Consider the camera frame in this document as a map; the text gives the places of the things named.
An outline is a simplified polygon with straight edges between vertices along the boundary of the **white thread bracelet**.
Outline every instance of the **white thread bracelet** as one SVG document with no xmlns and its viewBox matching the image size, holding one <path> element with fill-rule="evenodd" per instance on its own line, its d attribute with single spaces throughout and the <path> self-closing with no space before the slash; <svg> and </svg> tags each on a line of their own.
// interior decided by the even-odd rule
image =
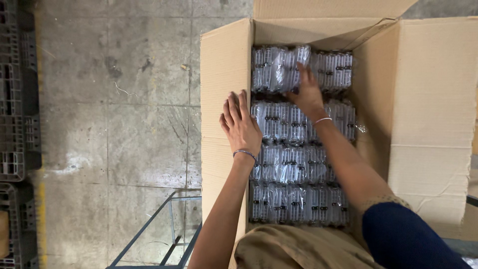
<svg viewBox="0 0 478 269">
<path fill-rule="evenodd" d="M 332 118 L 322 118 L 322 119 L 316 121 L 312 126 L 316 125 L 317 123 L 319 123 L 319 122 L 321 122 L 321 121 L 323 121 L 323 120 L 332 120 Z"/>
<path fill-rule="evenodd" d="M 234 158 L 234 156 L 235 156 L 236 153 L 238 153 L 238 152 L 244 152 L 244 153 L 249 154 L 251 157 L 254 158 L 255 163 L 257 163 L 257 158 L 254 156 L 254 154 L 252 154 L 252 153 L 249 152 L 249 151 L 245 151 L 245 150 L 236 150 L 236 151 L 234 151 L 234 153 L 232 154 L 232 157 Z"/>
</svg>

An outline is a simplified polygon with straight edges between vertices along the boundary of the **gray concrete floor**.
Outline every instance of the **gray concrete floor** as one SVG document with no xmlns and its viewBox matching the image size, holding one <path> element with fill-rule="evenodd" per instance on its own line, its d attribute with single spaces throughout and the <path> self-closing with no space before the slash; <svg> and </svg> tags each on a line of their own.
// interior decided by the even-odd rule
<svg viewBox="0 0 478 269">
<path fill-rule="evenodd" d="M 252 0 L 43 0 L 36 9 L 44 170 L 34 181 L 45 188 L 47 267 L 102 269 L 169 194 L 200 194 L 199 35 L 251 16 Z M 467 15 L 478 15 L 478 0 L 421 0 L 404 17 Z M 178 203 L 174 216 L 188 242 L 201 203 Z M 158 263 L 170 241 L 164 211 L 122 264 Z"/>
</svg>

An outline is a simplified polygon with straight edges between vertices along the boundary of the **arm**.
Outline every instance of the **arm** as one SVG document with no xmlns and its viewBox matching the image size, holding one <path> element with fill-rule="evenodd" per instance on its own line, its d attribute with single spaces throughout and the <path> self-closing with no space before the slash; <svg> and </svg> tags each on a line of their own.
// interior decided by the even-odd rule
<svg viewBox="0 0 478 269">
<path fill-rule="evenodd" d="M 322 94 L 312 71 L 300 64 L 298 67 L 301 73 L 301 87 L 298 95 L 288 93 L 289 99 L 312 122 L 329 117 L 324 110 Z M 326 148 L 327 157 L 337 174 L 337 180 L 352 205 L 359 207 L 370 198 L 393 194 L 385 180 L 362 159 L 331 120 L 322 120 L 315 124 L 314 128 Z"/>
<path fill-rule="evenodd" d="M 228 137 L 232 152 L 245 150 L 254 156 L 261 150 L 262 133 L 247 107 L 246 92 L 239 94 L 239 107 L 233 93 L 224 101 L 219 123 Z M 189 268 L 227 268 L 234 247 L 242 197 L 254 158 L 238 152 L 231 172 L 197 237 Z"/>
</svg>

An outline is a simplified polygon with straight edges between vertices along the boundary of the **plastic pallet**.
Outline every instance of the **plastic pallet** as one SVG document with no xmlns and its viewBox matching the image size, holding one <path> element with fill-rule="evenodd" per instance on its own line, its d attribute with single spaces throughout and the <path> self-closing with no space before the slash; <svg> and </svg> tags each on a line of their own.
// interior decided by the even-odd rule
<svg viewBox="0 0 478 269">
<path fill-rule="evenodd" d="M 33 187 L 0 183 L 1 209 L 9 213 L 10 253 L 0 259 L 0 269 L 38 269 Z"/>
<path fill-rule="evenodd" d="M 0 0 L 0 180 L 42 165 L 34 18 Z"/>
</svg>

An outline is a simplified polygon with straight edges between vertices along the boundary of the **metal stand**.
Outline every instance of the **metal stand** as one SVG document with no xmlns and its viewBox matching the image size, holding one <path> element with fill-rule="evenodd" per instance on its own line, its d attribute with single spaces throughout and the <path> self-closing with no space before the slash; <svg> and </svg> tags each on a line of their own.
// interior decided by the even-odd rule
<svg viewBox="0 0 478 269">
<path fill-rule="evenodd" d="M 172 201 L 189 201 L 189 200 L 201 200 L 201 196 L 195 196 L 195 197 L 174 197 L 173 195 L 176 194 L 176 192 L 173 192 L 167 199 L 164 201 L 164 203 L 158 208 L 158 210 L 151 216 L 151 218 L 146 222 L 146 224 L 140 229 L 140 231 L 133 237 L 133 239 L 126 245 L 126 247 L 121 251 L 121 253 L 116 257 L 116 259 L 111 263 L 110 266 L 106 267 L 106 269 L 183 269 L 184 266 L 186 265 L 187 260 L 189 259 L 189 256 L 193 252 L 194 244 L 196 243 L 197 236 L 199 235 L 199 232 L 201 231 L 201 228 L 203 226 L 203 223 L 201 222 L 199 224 L 199 227 L 197 228 L 196 232 L 194 233 L 193 238 L 191 239 L 191 242 L 189 243 L 178 243 L 179 239 L 181 236 L 179 235 L 178 237 L 175 237 L 174 235 L 174 220 L 173 220 L 173 205 Z M 140 235 L 143 233 L 143 231 L 148 227 L 148 225 L 152 222 L 152 220 L 156 217 L 156 215 L 163 209 L 163 207 L 168 204 L 169 205 L 169 216 L 171 219 L 171 239 L 173 244 L 169 248 L 168 252 L 166 253 L 166 256 L 164 256 L 163 260 L 161 261 L 160 265 L 142 265 L 142 266 L 116 266 L 117 263 L 123 258 L 125 253 L 129 250 L 129 248 L 134 244 L 136 239 L 140 237 Z M 174 248 L 176 246 L 187 246 L 186 250 L 184 251 L 184 255 L 181 257 L 181 260 L 179 261 L 178 265 L 165 265 L 166 262 L 168 261 L 170 255 L 173 253 Z"/>
</svg>

